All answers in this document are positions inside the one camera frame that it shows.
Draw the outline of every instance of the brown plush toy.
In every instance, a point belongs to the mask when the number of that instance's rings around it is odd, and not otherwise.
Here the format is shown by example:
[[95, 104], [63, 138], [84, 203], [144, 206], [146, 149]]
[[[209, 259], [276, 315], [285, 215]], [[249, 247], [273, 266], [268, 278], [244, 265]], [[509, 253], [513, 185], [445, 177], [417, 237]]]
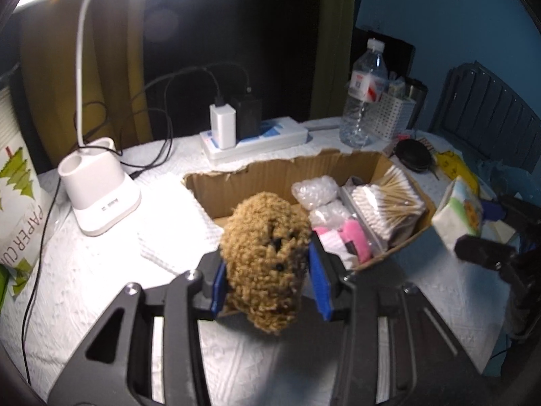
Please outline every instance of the brown plush toy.
[[266, 332], [287, 327], [300, 308], [309, 239], [304, 211], [278, 195], [263, 192], [239, 204], [220, 242], [228, 308]]

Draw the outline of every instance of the blue wall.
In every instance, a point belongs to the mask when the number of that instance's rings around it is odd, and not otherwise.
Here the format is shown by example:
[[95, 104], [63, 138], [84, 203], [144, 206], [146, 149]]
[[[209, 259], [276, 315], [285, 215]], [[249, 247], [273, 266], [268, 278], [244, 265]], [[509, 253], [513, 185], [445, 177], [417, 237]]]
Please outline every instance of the blue wall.
[[421, 129], [430, 124], [447, 72], [474, 61], [541, 116], [541, 34], [520, 0], [362, 0], [356, 25], [416, 47], [410, 75], [428, 86]]

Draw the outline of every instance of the black plush nose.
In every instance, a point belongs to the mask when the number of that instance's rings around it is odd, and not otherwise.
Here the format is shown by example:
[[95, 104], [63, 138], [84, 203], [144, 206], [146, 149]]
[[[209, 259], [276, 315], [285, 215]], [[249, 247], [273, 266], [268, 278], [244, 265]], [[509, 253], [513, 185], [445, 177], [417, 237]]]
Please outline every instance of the black plush nose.
[[274, 250], [278, 252], [282, 248], [282, 238], [273, 238], [272, 245], [274, 246]]

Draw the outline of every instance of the white power adapter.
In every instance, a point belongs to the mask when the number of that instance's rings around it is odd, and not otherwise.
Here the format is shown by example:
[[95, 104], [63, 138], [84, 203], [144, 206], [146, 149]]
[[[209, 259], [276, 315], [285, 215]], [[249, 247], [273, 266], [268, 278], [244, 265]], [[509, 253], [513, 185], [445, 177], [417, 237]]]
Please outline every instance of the white power adapter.
[[212, 139], [220, 149], [236, 146], [236, 111], [231, 105], [210, 105]]

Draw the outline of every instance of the white tablecloth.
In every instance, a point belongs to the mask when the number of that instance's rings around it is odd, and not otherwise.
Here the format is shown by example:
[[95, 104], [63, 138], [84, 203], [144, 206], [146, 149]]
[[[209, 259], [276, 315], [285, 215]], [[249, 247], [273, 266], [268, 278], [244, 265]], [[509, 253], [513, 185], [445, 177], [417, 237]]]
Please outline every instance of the white tablecloth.
[[[79, 341], [127, 282], [143, 287], [169, 283], [216, 248], [221, 231], [180, 186], [186, 173], [235, 171], [254, 160], [315, 155], [323, 148], [351, 151], [340, 143], [336, 129], [311, 136], [305, 145], [218, 168], [206, 160], [198, 136], [175, 139], [171, 159], [136, 180], [143, 193], [139, 209], [107, 233], [96, 238], [82, 235], [70, 212], [47, 246], [26, 339], [32, 386], [38, 394], [47, 398]], [[385, 145], [377, 142], [367, 149]], [[160, 146], [152, 142], [129, 149], [124, 160], [148, 163]], [[430, 173], [412, 176], [437, 205], [448, 180], [438, 181]], [[55, 172], [40, 176], [48, 191], [56, 181]], [[60, 202], [69, 206], [64, 193]], [[482, 371], [501, 330], [508, 287], [496, 273], [456, 260], [430, 229], [393, 260], [423, 290]], [[34, 276], [16, 300], [6, 297], [0, 313], [0, 340], [21, 372], [20, 328]], [[299, 322], [279, 337], [257, 331], [242, 315], [201, 322], [199, 329], [214, 405], [328, 404], [340, 325], [321, 321], [312, 303], [305, 304]], [[153, 355], [153, 388], [160, 400], [159, 347]]]

